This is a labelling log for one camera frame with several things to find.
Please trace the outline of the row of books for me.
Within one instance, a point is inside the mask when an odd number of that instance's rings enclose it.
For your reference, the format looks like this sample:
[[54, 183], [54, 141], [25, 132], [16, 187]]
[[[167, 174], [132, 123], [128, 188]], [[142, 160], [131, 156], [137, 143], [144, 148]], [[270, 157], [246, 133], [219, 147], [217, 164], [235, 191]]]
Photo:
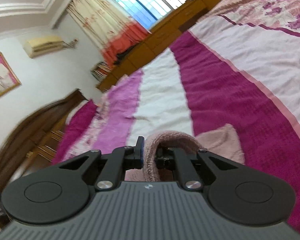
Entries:
[[97, 81], [102, 81], [109, 75], [109, 73], [111, 73], [111, 71], [112, 69], [108, 66], [108, 64], [102, 61], [94, 65], [90, 72]]

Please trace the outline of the wooden headboard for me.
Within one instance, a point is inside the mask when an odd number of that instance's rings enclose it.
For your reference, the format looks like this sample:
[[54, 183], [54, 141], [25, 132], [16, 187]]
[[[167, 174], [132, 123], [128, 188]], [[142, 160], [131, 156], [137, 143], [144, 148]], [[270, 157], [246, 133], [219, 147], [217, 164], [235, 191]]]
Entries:
[[79, 89], [24, 119], [0, 149], [0, 192], [12, 181], [51, 165], [70, 112], [85, 97]]

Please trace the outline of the cream and orange curtain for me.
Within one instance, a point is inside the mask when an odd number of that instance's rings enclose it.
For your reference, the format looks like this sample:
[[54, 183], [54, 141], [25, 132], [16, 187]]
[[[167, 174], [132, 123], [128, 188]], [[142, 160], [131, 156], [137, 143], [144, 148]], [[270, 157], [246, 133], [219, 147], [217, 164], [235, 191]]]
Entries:
[[115, 0], [72, 0], [67, 12], [97, 46], [110, 67], [119, 54], [149, 35], [149, 31]]

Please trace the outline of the framed wall picture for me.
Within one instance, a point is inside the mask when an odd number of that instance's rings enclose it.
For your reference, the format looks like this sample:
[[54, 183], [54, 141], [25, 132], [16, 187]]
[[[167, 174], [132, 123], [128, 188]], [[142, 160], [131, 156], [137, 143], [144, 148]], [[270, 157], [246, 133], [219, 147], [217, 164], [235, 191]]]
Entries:
[[0, 97], [21, 85], [12, 68], [0, 52]]

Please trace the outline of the purple floral bed blanket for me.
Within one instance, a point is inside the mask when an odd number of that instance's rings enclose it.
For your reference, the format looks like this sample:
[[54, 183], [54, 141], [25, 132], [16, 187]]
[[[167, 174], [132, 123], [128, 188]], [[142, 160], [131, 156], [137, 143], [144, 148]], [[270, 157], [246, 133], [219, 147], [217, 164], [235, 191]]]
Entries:
[[68, 117], [53, 163], [178, 131], [280, 177], [300, 233], [300, 0], [254, 0], [209, 16]]

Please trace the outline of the pink knitted cardigan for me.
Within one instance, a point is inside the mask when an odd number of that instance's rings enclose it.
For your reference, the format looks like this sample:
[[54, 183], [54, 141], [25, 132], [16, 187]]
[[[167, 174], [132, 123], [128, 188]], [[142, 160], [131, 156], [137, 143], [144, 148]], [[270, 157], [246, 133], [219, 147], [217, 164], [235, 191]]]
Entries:
[[160, 146], [183, 149], [188, 155], [195, 155], [199, 149], [208, 151], [239, 164], [245, 164], [244, 152], [239, 136], [231, 124], [218, 129], [200, 133], [192, 137], [183, 132], [160, 131], [145, 140], [143, 148], [143, 168], [128, 170], [125, 181], [165, 181], [172, 178], [172, 173], [159, 171], [155, 164], [155, 154]]

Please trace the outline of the wooden low cabinet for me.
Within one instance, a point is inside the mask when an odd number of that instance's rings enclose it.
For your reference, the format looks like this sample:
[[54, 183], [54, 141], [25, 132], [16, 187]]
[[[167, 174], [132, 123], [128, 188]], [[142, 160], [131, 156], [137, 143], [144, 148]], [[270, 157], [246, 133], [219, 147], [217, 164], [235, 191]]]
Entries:
[[126, 75], [151, 62], [162, 53], [176, 38], [193, 26], [196, 21], [210, 11], [221, 0], [189, 0], [150, 30], [150, 34], [136, 45], [96, 88], [104, 92]]

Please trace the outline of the wall air conditioner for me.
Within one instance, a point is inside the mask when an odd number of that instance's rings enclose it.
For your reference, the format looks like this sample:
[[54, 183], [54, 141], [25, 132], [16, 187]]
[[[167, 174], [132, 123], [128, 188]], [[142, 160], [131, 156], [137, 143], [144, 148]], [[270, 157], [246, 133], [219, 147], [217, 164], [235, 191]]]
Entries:
[[75, 48], [78, 39], [65, 42], [60, 36], [44, 36], [27, 40], [23, 49], [30, 58], [35, 58], [65, 48]]

